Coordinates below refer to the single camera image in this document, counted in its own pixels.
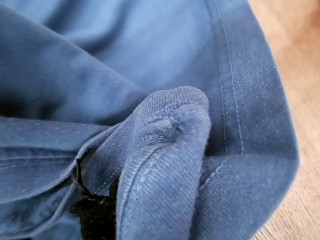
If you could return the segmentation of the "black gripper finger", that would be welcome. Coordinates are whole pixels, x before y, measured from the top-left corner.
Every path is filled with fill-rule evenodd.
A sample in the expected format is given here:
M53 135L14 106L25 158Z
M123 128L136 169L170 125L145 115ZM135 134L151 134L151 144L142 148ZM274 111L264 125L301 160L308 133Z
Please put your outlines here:
M80 219L84 240L116 239L116 205L118 181L110 185L109 195L90 194L77 201L70 213Z

